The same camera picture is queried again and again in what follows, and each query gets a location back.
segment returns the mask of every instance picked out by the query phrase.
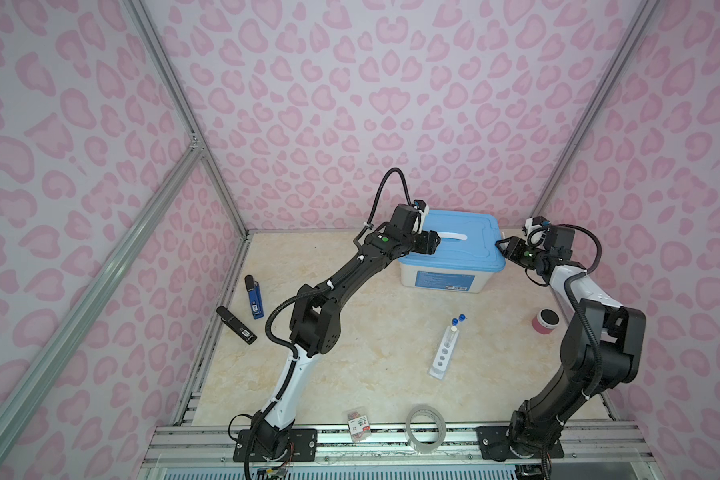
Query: blue lid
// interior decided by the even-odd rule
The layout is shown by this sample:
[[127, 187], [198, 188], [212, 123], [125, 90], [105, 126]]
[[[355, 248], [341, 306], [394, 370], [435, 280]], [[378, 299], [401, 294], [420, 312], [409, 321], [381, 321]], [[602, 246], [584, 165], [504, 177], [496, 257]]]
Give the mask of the blue lid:
[[401, 264], [479, 272], [504, 269], [504, 257], [495, 245], [501, 232], [493, 215], [430, 210], [424, 229], [462, 234], [467, 239], [443, 238], [434, 255], [409, 254], [400, 259]]

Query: pink heart patterned wall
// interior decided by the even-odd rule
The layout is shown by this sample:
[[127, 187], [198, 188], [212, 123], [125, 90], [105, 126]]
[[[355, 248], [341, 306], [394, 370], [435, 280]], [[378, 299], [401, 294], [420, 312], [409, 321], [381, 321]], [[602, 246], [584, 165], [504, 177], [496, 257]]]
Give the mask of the pink heart patterned wall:
[[668, 2], [547, 217], [591, 228], [596, 281], [648, 316], [614, 403], [668, 480], [720, 480], [720, 0]]
[[88, 332], [0, 480], [134, 478], [168, 423], [240, 238], [202, 166]]
[[188, 138], [115, 0], [0, 1], [0, 404]]
[[521, 224], [639, 4], [146, 3], [256, 229], [361, 226], [392, 166], [432, 207]]

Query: robotic arm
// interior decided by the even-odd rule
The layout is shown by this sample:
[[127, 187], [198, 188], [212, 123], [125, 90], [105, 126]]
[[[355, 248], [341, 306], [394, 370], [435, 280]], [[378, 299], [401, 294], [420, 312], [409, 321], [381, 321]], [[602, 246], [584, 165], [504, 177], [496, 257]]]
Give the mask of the robotic arm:
[[[570, 259], [576, 230], [597, 246], [589, 269]], [[513, 413], [503, 438], [491, 443], [487, 451], [497, 461], [541, 457], [544, 473], [548, 448], [557, 442], [576, 410], [590, 397], [635, 378], [646, 318], [643, 312], [608, 296], [588, 275], [602, 253], [591, 232], [576, 225], [552, 225], [542, 216], [528, 219], [523, 231], [526, 240], [512, 236], [496, 246], [505, 258], [525, 268], [526, 274], [533, 270], [544, 282], [532, 281], [551, 286], [566, 298], [574, 316], [560, 345], [557, 373], [541, 393]], [[603, 331], [607, 340], [601, 339]]]
[[[365, 232], [373, 228], [370, 223], [375, 205], [384, 182], [395, 171], [400, 174], [408, 196], [402, 172], [397, 168], [391, 169], [378, 189], [371, 217], [355, 237], [358, 252], [326, 281], [316, 286], [302, 286], [297, 295], [275, 308], [267, 320], [265, 331], [269, 339], [287, 346], [291, 355], [286, 360], [272, 397], [251, 420], [251, 435], [246, 442], [246, 476], [250, 475], [247, 463], [254, 448], [264, 458], [277, 460], [284, 456], [296, 419], [298, 400], [317, 362], [336, 345], [342, 332], [342, 308], [349, 298], [395, 259], [411, 252], [431, 255], [440, 244], [436, 232], [422, 229], [429, 212], [429, 207], [422, 200], [398, 205], [389, 221], [365, 236], [362, 244], [359, 242]], [[272, 322], [290, 304], [294, 305], [291, 335], [290, 341], [286, 341], [272, 334]]]

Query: clear tape roll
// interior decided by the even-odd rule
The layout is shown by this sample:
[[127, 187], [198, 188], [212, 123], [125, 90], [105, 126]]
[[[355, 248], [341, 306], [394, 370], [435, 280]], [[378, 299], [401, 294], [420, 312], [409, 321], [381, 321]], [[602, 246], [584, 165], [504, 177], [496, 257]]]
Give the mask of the clear tape roll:
[[[435, 425], [438, 427], [438, 439], [432, 443], [423, 443], [416, 439], [411, 430], [411, 420], [417, 416], [425, 416], [431, 418]], [[429, 405], [416, 405], [411, 412], [408, 414], [408, 418], [405, 420], [405, 437], [408, 440], [408, 444], [413, 447], [416, 452], [419, 453], [432, 453], [438, 449], [445, 440], [445, 420], [440, 412], [430, 407]]]

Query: storage box with blue lid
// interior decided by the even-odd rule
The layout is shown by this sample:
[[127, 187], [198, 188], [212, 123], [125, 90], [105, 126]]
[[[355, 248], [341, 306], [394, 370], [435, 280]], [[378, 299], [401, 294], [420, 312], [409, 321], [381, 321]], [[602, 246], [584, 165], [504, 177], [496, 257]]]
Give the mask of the storage box with blue lid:
[[403, 285], [479, 293], [504, 269], [504, 257], [495, 245], [501, 232], [493, 215], [430, 210], [424, 229], [438, 232], [442, 241], [434, 255], [400, 259]]

